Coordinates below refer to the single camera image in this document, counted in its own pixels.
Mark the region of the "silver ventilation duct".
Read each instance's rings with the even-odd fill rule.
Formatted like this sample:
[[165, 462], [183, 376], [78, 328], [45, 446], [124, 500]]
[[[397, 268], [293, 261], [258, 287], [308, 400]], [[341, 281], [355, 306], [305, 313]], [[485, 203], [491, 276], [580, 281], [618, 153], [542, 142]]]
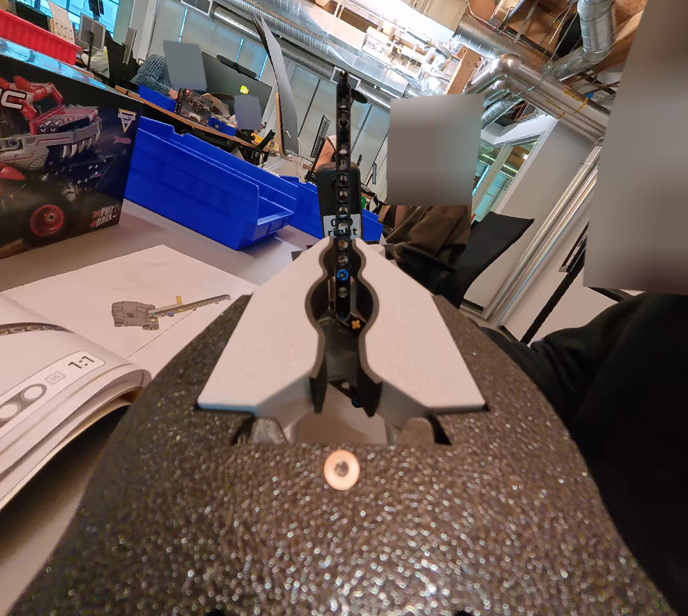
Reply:
[[364, 50], [366, 34], [308, 0], [213, 0], [247, 18], [261, 15], [280, 36], [396, 96], [443, 95], [452, 74], [435, 64], [420, 64], [412, 78], [400, 61], [379, 59]]
[[464, 46], [487, 59], [486, 66], [464, 88], [465, 94], [485, 90], [507, 92], [481, 118], [486, 128], [524, 100], [592, 140], [603, 138], [609, 110], [562, 83], [562, 79], [588, 70], [611, 52], [615, 42], [613, 0], [578, 0], [582, 46], [544, 69], [529, 67], [519, 48], [473, 18], [465, 18], [450, 41], [452, 51]]

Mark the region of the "white leaning board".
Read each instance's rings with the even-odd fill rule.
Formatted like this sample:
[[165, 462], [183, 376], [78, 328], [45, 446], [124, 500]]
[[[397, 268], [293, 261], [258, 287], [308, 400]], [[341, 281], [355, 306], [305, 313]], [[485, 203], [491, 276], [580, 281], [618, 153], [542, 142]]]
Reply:
[[297, 112], [282, 48], [261, 15], [252, 15], [254, 26], [268, 53], [277, 82], [279, 139], [281, 151], [298, 155]]

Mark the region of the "black toy beam assembly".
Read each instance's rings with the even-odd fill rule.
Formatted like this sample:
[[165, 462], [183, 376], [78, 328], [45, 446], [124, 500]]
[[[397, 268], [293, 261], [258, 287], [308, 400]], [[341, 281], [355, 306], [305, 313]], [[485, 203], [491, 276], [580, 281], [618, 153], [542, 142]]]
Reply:
[[353, 90], [348, 71], [340, 71], [336, 85], [335, 139], [331, 161], [339, 172], [343, 189], [338, 194], [339, 212], [330, 247], [324, 264], [328, 282], [328, 308], [318, 322], [325, 336], [324, 369], [328, 382], [346, 395], [354, 407], [361, 407], [367, 415], [374, 414], [381, 387], [364, 370], [360, 361], [359, 339], [372, 315], [372, 296], [361, 286], [358, 274], [362, 260], [355, 244], [364, 240], [351, 236], [348, 214], [349, 170], [352, 160], [352, 105], [366, 102]]

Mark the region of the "white instruction booklet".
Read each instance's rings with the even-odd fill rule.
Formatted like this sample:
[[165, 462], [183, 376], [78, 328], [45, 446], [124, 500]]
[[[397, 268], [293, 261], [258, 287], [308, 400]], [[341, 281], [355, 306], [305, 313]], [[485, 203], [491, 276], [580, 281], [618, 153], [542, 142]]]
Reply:
[[255, 285], [165, 246], [1, 294], [1, 508]]

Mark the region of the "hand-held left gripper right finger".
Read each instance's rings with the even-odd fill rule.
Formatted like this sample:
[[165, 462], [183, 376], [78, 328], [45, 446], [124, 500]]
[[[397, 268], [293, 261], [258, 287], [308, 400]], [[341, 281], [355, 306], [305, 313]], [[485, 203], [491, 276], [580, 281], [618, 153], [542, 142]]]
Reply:
[[479, 412], [486, 402], [443, 320], [434, 296], [359, 240], [358, 279], [373, 313], [360, 340], [360, 360], [381, 384], [376, 413], [388, 443], [411, 419]]

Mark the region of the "grey desk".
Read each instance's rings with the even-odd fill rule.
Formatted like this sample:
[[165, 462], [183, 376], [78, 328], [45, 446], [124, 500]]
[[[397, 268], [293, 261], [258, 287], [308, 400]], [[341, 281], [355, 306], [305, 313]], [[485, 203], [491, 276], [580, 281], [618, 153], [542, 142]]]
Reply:
[[[120, 222], [1, 261], [1, 290], [26, 285], [159, 244], [260, 285], [285, 267], [290, 251], [316, 239], [292, 226], [245, 250], [233, 250], [133, 202]], [[65, 446], [1, 511], [1, 614], [10, 610], [69, 526], [120, 408]]]

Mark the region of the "black office chair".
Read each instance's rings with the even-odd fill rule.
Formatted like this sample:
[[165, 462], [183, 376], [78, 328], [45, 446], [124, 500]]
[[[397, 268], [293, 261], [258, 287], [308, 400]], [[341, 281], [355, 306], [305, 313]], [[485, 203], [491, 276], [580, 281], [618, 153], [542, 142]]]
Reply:
[[533, 222], [533, 218], [516, 218], [490, 211], [471, 227], [469, 240], [458, 247], [452, 263], [407, 246], [398, 265], [430, 292], [459, 309], [470, 285], [520, 239]]

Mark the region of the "person in black sweatshirt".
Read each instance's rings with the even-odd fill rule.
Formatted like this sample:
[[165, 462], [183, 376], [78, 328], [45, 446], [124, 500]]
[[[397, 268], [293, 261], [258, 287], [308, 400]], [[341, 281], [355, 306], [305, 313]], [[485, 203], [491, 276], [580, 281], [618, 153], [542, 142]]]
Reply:
[[482, 331], [540, 389], [624, 541], [687, 614], [687, 296], [641, 293], [526, 345]]

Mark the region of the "blue plastic bin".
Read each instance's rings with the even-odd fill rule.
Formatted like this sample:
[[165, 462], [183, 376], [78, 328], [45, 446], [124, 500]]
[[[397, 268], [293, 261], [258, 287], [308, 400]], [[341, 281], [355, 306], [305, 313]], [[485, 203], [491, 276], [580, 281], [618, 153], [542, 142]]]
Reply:
[[[281, 177], [297, 188], [297, 205], [291, 225], [316, 238], [334, 235], [336, 220], [334, 216], [321, 216], [316, 186], [310, 182], [300, 182], [296, 176]], [[379, 242], [383, 235], [383, 225], [378, 216], [363, 209], [352, 217], [352, 237], [366, 242]]]
[[126, 199], [232, 249], [289, 225], [297, 187], [142, 101]]

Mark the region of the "black toy set box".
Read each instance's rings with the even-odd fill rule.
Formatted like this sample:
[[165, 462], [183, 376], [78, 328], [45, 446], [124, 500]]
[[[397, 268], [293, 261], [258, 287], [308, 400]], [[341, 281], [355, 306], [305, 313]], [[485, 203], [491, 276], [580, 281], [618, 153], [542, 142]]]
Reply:
[[44, 54], [1, 49], [1, 258], [119, 223], [141, 105]]

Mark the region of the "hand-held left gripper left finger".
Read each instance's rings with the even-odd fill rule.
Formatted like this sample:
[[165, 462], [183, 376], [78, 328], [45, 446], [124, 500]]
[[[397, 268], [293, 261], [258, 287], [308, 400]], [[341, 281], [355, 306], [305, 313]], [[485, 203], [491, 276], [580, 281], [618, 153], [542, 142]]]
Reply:
[[313, 412], [310, 380], [322, 364], [324, 339], [310, 303], [326, 280], [320, 240], [252, 294], [197, 405], [271, 417], [295, 442], [297, 422]]

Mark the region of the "dark computer monitor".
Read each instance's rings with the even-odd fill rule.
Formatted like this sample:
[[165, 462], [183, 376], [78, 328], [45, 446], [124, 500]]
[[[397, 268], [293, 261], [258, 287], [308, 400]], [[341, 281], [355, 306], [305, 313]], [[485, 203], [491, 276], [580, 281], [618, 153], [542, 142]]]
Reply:
[[215, 97], [249, 95], [259, 99], [265, 112], [272, 87], [260, 81], [255, 72], [222, 55], [202, 52], [206, 91]]

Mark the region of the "red plastic bin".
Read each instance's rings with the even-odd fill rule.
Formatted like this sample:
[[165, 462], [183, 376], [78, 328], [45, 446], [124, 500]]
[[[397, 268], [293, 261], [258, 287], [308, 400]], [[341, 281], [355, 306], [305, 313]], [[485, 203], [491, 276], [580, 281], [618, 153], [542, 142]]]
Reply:
[[69, 65], [75, 65], [81, 53], [78, 45], [5, 10], [1, 10], [1, 38]]

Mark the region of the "silver metal frame post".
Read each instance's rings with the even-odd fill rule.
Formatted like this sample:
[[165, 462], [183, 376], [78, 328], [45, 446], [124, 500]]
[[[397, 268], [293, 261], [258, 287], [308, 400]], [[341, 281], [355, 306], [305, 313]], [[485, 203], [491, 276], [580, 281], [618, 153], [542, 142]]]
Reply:
[[601, 138], [594, 143], [588, 157], [512, 268], [509, 277], [484, 308], [482, 319], [489, 327], [499, 328], [554, 250], [563, 233], [581, 208], [588, 203], [597, 181], [598, 159], [603, 141]]

